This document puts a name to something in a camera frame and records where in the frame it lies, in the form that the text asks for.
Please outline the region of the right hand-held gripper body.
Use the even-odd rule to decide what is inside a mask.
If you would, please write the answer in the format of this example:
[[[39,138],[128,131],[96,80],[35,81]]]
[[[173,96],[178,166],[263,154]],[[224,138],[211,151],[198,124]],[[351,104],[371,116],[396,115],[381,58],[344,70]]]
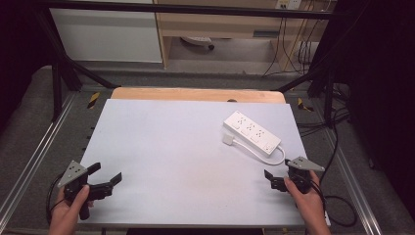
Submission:
[[[311,189],[311,175],[310,172],[325,171],[325,168],[319,164],[316,164],[304,157],[297,157],[289,162],[288,176],[296,184],[299,191],[306,194]],[[272,189],[277,189],[281,192],[287,192],[288,189],[285,186],[283,177],[275,177],[270,182]]]

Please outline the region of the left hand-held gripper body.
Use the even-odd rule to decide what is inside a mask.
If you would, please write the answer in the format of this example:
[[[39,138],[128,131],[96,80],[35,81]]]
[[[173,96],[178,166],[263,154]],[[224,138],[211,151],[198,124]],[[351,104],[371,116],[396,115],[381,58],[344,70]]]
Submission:
[[[89,196],[79,212],[79,218],[81,220],[86,220],[90,216],[88,206],[90,201],[103,200],[111,196],[114,189],[111,187],[110,181],[96,185],[89,184],[87,168],[75,161],[71,161],[58,183],[59,188],[64,188],[65,199],[70,202],[75,199],[84,185],[90,187]]]

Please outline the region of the person's right hand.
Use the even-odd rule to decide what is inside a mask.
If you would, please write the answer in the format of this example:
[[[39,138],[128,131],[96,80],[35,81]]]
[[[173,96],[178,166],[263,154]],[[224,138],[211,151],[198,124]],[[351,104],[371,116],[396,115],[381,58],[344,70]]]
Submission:
[[[298,207],[309,235],[331,235],[318,193],[310,190],[307,194],[303,194],[289,177],[285,177],[284,182]]]

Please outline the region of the person's left hand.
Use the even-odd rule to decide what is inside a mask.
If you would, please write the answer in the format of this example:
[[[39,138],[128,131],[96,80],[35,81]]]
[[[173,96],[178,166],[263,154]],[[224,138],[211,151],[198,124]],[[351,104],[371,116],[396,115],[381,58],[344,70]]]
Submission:
[[[57,204],[52,209],[52,219],[48,235],[75,235],[79,212],[89,196],[90,187],[84,185],[72,202],[65,199],[64,189],[57,196]]]

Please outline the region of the white power strip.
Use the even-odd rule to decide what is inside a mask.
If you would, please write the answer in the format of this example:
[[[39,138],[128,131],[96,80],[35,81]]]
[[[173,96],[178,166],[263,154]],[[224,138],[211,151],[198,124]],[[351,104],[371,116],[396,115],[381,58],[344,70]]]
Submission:
[[[281,139],[239,111],[234,112],[223,126],[249,143],[266,157],[280,146]]]

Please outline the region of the yellow black tape strip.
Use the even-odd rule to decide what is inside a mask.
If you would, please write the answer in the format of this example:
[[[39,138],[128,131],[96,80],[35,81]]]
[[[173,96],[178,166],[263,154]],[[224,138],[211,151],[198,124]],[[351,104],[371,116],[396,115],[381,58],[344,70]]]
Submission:
[[[93,108],[94,108],[94,106],[95,106],[95,104],[96,104],[96,102],[97,102],[97,100],[98,100],[99,96],[100,96],[100,92],[95,92],[95,93],[91,96],[91,98],[90,98],[90,100],[89,100],[89,102],[88,102],[88,105],[87,105],[87,109],[93,109]]]
[[[304,104],[302,98],[298,98],[298,108],[299,110],[306,110],[308,112],[314,112],[314,109],[312,107],[308,107]]]

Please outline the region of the wooden table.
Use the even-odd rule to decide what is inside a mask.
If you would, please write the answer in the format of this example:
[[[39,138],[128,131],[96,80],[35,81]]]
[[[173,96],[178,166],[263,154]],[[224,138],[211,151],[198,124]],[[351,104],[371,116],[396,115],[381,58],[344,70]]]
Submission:
[[[285,104],[281,92],[247,89],[197,89],[197,88],[160,88],[160,87],[119,87],[112,99],[128,100],[168,100],[168,101],[212,101],[239,103],[275,103]]]

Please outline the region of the dark curtain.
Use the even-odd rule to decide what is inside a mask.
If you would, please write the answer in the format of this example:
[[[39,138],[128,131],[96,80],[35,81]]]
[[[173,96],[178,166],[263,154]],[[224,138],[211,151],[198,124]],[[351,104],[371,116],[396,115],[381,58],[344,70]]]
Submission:
[[[32,75],[51,62],[33,6],[33,0],[0,0],[0,131],[21,102]]]
[[[344,37],[336,81],[368,153],[415,217],[415,0],[337,0],[344,22],[327,25],[320,49]]]

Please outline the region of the white cabinet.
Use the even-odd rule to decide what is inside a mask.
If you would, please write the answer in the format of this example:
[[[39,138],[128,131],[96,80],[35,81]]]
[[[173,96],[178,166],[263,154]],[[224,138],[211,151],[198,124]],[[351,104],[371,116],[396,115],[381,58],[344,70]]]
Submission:
[[[73,60],[161,62],[154,14],[64,9],[51,14]]]

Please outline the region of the white chair base with caster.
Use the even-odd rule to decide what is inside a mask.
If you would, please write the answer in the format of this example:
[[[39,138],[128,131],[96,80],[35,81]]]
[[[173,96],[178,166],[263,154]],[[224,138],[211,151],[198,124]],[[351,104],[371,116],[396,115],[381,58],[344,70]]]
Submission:
[[[209,37],[182,37],[182,40],[193,45],[207,46],[209,50],[214,49],[214,45]]]

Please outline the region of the light wooden desk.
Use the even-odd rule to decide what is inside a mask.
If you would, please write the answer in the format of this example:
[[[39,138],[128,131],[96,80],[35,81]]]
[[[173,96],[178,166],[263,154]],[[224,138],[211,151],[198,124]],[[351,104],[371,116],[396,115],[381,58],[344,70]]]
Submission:
[[[153,0],[156,4],[276,9],[277,0]],[[301,0],[298,10],[320,11],[322,0]],[[323,20],[272,19],[235,16],[157,13],[162,61],[167,64],[174,37],[268,39],[282,71],[294,67],[295,51],[302,42],[319,42],[326,29]]]

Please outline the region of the aluminium rail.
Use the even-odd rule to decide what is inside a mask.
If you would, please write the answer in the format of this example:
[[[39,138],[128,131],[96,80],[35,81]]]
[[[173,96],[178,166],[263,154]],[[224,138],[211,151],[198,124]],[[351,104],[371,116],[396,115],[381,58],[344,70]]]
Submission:
[[[340,144],[336,143],[337,138],[335,131],[332,129],[326,129],[325,133],[327,139],[330,141],[331,147],[334,149],[334,156],[339,171],[343,177],[346,189],[351,197],[355,210],[366,231],[366,234],[382,235],[382,229],[369,206],[363,190],[360,187],[353,171],[351,170],[351,167],[346,160],[346,156]]]
[[[62,105],[61,113],[52,120],[47,130],[42,134],[37,142],[35,149],[29,154],[29,159],[24,163],[24,168],[20,171],[19,178],[9,187],[9,192],[4,201],[0,204],[0,233],[5,229],[13,213],[21,201],[34,174],[40,167],[45,155],[53,143],[57,133],[64,123],[77,94],[70,92]]]

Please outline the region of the white wall socket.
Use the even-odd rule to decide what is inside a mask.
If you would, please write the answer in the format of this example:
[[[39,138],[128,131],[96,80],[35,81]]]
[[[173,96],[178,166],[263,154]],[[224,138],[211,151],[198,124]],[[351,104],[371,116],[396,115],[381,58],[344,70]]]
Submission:
[[[277,0],[276,9],[297,10],[300,7],[301,0]]]

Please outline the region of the black metal frame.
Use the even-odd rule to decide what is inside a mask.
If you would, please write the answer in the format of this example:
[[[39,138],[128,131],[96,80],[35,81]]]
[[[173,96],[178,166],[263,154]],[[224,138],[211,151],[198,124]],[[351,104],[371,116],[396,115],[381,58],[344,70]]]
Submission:
[[[136,12],[136,13],[163,13],[181,15],[208,15],[208,16],[235,16],[235,17],[256,17],[274,19],[306,19],[306,20],[327,20],[346,21],[357,20],[359,10],[334,11],[330,13],[311,12],[300,10],[271,10],[260,8],[241,7],[219,7],[219,6],[197,6],[197,5],[174,5],[174,4],[145,4],[145,3],[124,3],[124,2],[101,2],[101,1],[75,1],[75,0],[35,0],[34,14],[36,19],[46,33],[49,43],[56,56],[56,63],[64,68],[63,79],[69,89],[79,90],[82,84],[75,74],[77,71],[106,88],[117,88],[116,84],[106,81],[104,78],[76,63],[67,55],[60,35],[52,28],[53,21],[46,19],[46,13],[50,9],[66,10],[90,10],[107,12]]]

